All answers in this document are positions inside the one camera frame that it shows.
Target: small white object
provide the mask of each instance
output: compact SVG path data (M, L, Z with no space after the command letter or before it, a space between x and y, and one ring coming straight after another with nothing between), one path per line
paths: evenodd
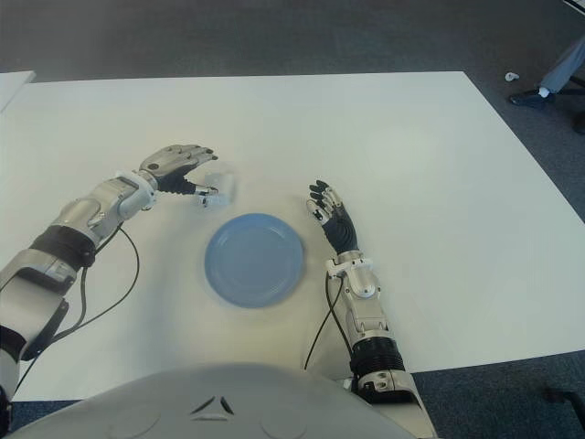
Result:
M517 73L514 73L513 71L508 71L505 75L505 80L507 80L508 82L512 82L513 80L519 80L520 79L520 75L518 75Z
M227 206L231 203L234 193L235 180L233 174L207 174L203 180L205 186L218 190L216 195L199 195L197 204L204 208L209 206Z

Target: gray pants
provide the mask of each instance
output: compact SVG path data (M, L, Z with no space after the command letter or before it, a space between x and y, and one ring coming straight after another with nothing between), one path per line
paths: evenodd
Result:
M585 35L565 50L553 68L542 79L540 85L556 93L565 86L571 75L579 69L584 61Z

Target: black joint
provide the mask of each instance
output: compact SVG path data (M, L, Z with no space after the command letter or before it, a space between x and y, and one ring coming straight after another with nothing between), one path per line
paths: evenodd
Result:
M24 337L8 327L0 326L0 349L4 350L17 363L20 351L27 343Z
M358 341L349 363L359 377L380 370L404 370L398 346L392 338L371 337Z
M95 244L86 235L66 226L50 226L30 246L58 257L73 270L91 267L95 261Z

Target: shoe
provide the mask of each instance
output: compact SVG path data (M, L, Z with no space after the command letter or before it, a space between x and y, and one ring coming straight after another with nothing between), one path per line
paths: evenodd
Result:
M585 134L585 112L580 112L573 121L573 130L579 134Z
M550 93L549 96L543 98L538 94L538 90L524 91L523 93L512 94L508 100L514 105L521 105L524 107L544 108L545 103L555 101L555 95Z

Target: person's leg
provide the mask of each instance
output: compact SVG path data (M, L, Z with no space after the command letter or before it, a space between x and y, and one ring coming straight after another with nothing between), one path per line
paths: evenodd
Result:
M551 93L560 91L584 61L585 35L565 50L553 68L542 79L540 86L548 89Z
M585 35L567 48L552 69L540 82L536 90L513 94L508 99L515 105L542 108L545 103L554 101L554 93L560 91L569 78L585 62Z

